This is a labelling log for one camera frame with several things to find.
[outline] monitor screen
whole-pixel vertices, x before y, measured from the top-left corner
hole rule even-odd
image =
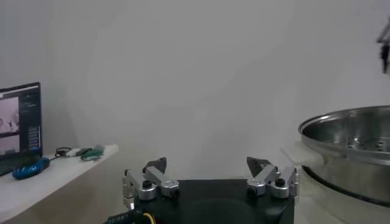
[[[41,152],[40,84],[0,89],[0,158]]]

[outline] white countertop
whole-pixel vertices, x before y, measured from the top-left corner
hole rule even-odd
[[[0,177],[0,223],[38,203],[118,150],[117,145],[106,146],[104,155],[97,161],[82,161],[80,157],[58,158],[42,173],[25,180],[16,180],[10,173]]]

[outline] metal bowl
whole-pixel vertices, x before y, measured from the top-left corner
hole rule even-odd
[[[324,157],[310,167],[341,192],[390,206],[390,106],[336,111],[299,126],[302,142]]]

